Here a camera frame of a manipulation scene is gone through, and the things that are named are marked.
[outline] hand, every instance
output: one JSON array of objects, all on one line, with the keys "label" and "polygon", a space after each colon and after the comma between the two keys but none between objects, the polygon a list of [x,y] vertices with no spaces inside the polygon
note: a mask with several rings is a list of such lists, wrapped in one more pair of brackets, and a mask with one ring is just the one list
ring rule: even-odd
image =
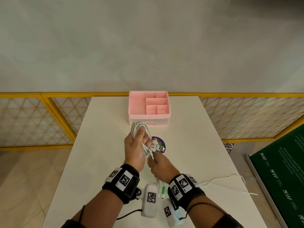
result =
[{"label": "hand", "polygon": [[145,156],[142,145],[150,147],[152,141],[145,132],[145,127],[141,126],[136,134],[135,139],[131,133],[125,138],[125,162],[133,166],[138,172],[141,172],[145,165]]},{"label": "hand", "polygon": [[153,152],[154,160],[148,157],[148,166],[151,168],[151,173],[159,180],[169,184],[170,181],[180,172],[172,165],[169,159],[161,152]]}]

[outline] purple round coaster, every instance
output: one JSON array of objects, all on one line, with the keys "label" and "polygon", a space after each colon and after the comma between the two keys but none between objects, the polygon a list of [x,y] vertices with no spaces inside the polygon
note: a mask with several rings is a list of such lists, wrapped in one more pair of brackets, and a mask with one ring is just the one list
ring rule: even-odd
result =
[{"label": "purple round coaster", "polygon": [[166,145],[165,145],[165,142],[161,139],[161,138],[159,138],[159,137],[155,137],[155,136],[153,136],[152,138],[157,138],[158,140],[160,140],[161,142],[162,142],[162,146],[165,148],[165,150],[164,151],[161,151],[162,153],[165,153],[165,151],[166,151]]}]

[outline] gray wall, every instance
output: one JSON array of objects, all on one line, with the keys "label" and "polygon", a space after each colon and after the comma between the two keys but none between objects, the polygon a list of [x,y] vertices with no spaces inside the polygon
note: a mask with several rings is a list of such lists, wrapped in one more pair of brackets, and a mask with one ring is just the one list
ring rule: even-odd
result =
[{"label": "gray wall", "polygon": [[0,92],[304,92],[304,0],[0,0]]}]

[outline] green sign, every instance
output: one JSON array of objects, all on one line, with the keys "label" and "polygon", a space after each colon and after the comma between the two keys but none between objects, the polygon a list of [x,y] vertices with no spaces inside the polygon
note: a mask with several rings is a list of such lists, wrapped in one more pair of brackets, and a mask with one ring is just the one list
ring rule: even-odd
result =
[{"label": "green sign", "polygon": [[289,228],[304,227],[304,125],[250,160]]}]

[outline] white table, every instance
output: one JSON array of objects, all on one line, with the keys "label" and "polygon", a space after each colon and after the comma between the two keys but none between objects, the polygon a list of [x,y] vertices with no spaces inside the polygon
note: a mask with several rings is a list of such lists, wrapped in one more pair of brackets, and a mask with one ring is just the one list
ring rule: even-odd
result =
[{"label": "white table", "polygon": [[[202,103],[196,96],[170,97],[169,126],[150,127],[151,135],[166,143],[165,155],[180,172],[190,173],[198,182],[238,173]],[[105,178],[124,161],[124,138],[128,125],[128,97],[93,97],[66,163],[43,228],[60,227],[89,202]],[[139,187],[154,183],[147,164],[140,173]],[[216,183],[247,191],[238,176]],[[251,196],[209,184],[208,197],[246,228],[266,228]],[[124,205],[120,216],[141,208],[141,200]],[[115,223],[114,227],[168,227],[161,203],[156,218],[139,212]],[[181,227],[194,227],[189,218]]]}]

